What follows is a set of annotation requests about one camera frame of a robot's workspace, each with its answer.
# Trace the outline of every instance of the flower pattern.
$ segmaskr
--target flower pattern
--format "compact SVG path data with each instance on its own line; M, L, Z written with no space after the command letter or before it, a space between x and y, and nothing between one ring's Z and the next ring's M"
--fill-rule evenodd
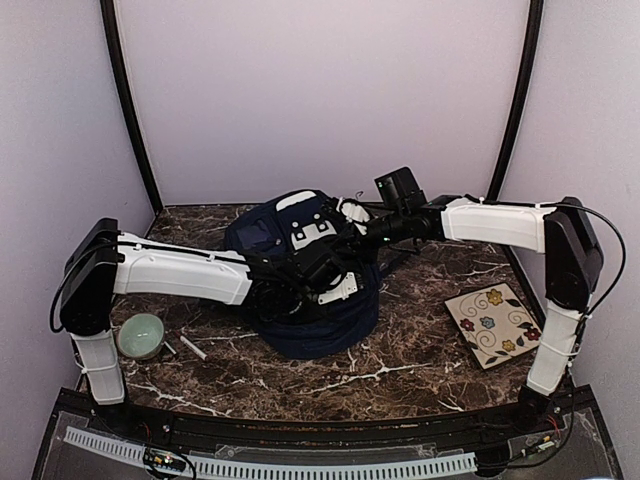
M490 304L497 307L502 303L502 292L496 290L495 288L492 288L490 292L487 292L487 299L489 300Z
M505 352L513 352L516 349L516 346L511 340L505 340L502 342L502 348Z
M480 323L487 330L496 326L495 320L493 318L491 318L491 317L482 317L480 319Z
M540 330L537 328L529 328L526 332L524 332L524 336L529 339L529 341L534 342L540 338Z
M464 328L467 332L474 332L476 327L471 320L465 318L464 320L460 320L460 326Z

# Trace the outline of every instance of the white stick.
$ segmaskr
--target white stick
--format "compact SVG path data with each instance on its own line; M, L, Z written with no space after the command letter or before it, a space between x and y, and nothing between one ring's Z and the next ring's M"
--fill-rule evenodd
M166 340L165 340L165 342L164 342L164 346L165 346L165 347L167 347L167 349L168 349L172 354L174 354L174 355L177 355L177 354L178 354L178 352L176 352L176 351L175 351L175 349L174 349L171 345L169 345L169 342L167 342Z
M205 361L207 360L207 354L204 353L202 350L200 350L198 347L196 347L189 340L187 340L187 337L185 337L184 335L180 335L180 341L184 343L187 347L189 347L189 350L191 350L193 353L198 355L202 360L205 360Z

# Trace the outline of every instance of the white plastic casing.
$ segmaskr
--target white plastic casing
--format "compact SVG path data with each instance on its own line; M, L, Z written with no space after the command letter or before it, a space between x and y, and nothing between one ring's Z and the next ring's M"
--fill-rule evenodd
M169 246L130 233L122 234L119 240ZM164 293L207 298L227 305L242 304L251 286L249 266L241 263L244 257L234 251L197 251L210 256L119 246L118 252L124 254L125 259L118 264L113 291L119 294Z
M483 205L459 198L442 212L444 236L528 248L544 253L543 217L555 208Z
M70 334L75 341L84 365L83 373L89 377L91 394L99 405L113 405L124 401L124 383L118 365L118 351L113 332L89 337Z
M582 314L547 302L547 320L538 352L527 377L527 386L543 395L555 392L576 343L576 327Z

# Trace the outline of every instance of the black metal pole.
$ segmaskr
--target black metal pole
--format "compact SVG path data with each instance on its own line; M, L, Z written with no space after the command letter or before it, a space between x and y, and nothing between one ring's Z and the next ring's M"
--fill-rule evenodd
M502 146L500 147L496 167L493 171L489 191L487 192L488 200L498 199L507 174L507 169L509 168L509 161L511 160L513 147L516 143L522 112L524 111L524 105L527 100L529 82L531 81L533 61L536 56L538 35L540 34L540 25L542 23L543 4L543 0L531 0L529 5L529 19L527 20L527 31L524 37L518 80L516 81L516 89L513 94L513 102L511 103L511 111L509 112L507 127L505 128L504 138L502 139Z
M156 180L153 177L149 156L144 148L138 117L133 105L133 97L131 96L131 89L129 88L129 81L127 79L122 46L120 45L120 36L118 35L115 6L113 0L100 0L100 6L102 8L102 22L104 23L104 33L107 37L109 57L111 58L111 68L113 69L113 76L116 81L118 96L120 97L122 114L124 115L124 121L129 131L129 138L131 139L131 145L133 146L133 152L136 157L136 162L138 163L142 181L144 182L144 187L147 191L147 196L149 197L153 211L157 215L163 209L162 199L160 198Z

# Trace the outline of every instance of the white cable track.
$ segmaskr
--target white cable track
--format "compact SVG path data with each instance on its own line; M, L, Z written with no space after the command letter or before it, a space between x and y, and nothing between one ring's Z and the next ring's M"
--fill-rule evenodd
M103 457L144 468L143 445L108 438L75 427L67 427L64 441ZM447 478L477 470L473 453L407 462L329 466L270 465L217 460L197 455L186 456L196 467L197 477L203 480L419 480ZM191 478L189 468L187 467L180 476Z

